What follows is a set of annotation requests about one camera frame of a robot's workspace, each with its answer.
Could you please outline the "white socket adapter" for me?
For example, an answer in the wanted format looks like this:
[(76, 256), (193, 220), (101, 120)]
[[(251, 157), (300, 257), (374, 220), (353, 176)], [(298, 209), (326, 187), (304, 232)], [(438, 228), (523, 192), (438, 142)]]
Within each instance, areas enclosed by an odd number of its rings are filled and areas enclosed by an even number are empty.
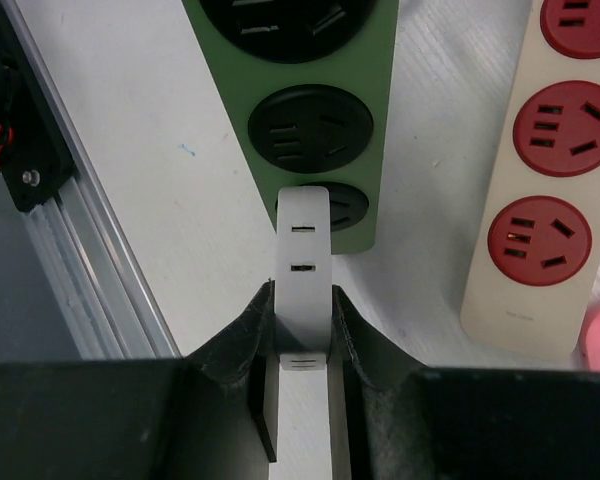
[(320, 186), (278, 193), (274, 275), (275, 344), (288, 371), (322, 370), (331, 349), (330, 198)]

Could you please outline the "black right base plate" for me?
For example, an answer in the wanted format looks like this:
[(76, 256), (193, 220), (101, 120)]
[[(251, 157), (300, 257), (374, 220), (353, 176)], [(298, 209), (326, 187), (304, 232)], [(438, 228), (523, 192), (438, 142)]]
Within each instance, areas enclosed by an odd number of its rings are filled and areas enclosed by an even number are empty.
[(0, 175), (23, 213), (53, 198), (75, 169), (42, 67), (15, 3), (0, 1)]

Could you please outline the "beige power strip red sockets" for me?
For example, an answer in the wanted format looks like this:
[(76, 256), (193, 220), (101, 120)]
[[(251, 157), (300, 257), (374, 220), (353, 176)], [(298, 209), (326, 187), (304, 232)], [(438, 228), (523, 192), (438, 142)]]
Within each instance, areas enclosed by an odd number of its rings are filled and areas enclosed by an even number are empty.
[(599, 263), (600, 1), (535, 1), (461, 326), (493, 346), (566, 360)]

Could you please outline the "green power strip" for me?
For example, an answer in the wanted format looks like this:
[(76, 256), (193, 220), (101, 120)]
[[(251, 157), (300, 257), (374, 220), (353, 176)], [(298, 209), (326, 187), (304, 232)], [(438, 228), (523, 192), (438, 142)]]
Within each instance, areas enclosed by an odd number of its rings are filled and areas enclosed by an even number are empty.
[(375, 242), (399, 5), (188, 1), (188, 20), (270, 217), (328, 190), (332, 251)]

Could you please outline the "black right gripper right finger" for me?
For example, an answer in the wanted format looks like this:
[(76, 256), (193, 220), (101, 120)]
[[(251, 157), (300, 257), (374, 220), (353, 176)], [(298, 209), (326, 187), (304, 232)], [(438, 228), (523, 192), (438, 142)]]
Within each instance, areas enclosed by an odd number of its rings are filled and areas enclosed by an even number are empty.
[(600, 373), (430, 367), (333, 290), (336, 479), (600, 479)]

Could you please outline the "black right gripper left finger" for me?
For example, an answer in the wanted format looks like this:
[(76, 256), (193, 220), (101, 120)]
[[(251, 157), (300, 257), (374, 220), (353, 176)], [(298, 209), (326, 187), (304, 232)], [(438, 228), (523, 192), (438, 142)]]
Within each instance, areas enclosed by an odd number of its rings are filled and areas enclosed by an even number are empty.
[(0, 364), (0, 479), (266, 478), (273, 293), (185, 357)]

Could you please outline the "aluminium front rail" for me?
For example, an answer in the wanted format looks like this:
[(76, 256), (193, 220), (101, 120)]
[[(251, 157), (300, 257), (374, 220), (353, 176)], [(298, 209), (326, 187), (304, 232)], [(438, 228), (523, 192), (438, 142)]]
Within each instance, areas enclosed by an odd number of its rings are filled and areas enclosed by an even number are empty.
[(77, 167), (25, 225), (81, 357), (179, 356), (19, 6), (1, 5)]

